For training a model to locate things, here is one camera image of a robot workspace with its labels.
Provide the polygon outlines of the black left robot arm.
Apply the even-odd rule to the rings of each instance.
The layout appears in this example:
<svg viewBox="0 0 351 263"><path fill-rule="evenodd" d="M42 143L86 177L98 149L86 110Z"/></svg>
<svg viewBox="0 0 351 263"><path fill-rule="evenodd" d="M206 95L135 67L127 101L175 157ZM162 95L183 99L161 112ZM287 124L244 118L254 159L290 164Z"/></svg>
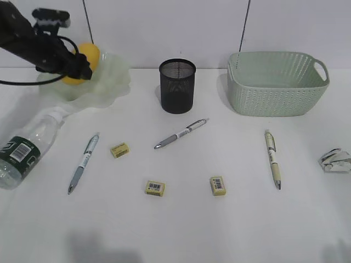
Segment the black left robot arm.
<svg viewBox="0 0 351 263"><path fill-rule="evenodd" d="M8 82L9 85L49 84L70 77L90 80L93 74L87 57L69 38L58 35L60 28L70 26L67 11L36 8L31 23L10 1L1 1L1 48L33 64L38 72L57 74L41 82Z"/></svg>

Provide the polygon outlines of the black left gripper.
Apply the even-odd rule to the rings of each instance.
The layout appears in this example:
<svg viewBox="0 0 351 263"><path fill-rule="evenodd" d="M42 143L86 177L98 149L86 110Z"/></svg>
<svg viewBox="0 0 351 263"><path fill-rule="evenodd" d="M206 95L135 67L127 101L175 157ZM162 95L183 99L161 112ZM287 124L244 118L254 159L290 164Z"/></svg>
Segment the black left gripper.
<svg viewBox="0 0 351 263"><path fill-rule="evenodd" d="M43 55L43 61L36 64L40 71L73 79L91 79L93 71L90 63L71 39L48 34L42 34L38 39L41 44L39 53Z"/></svg>

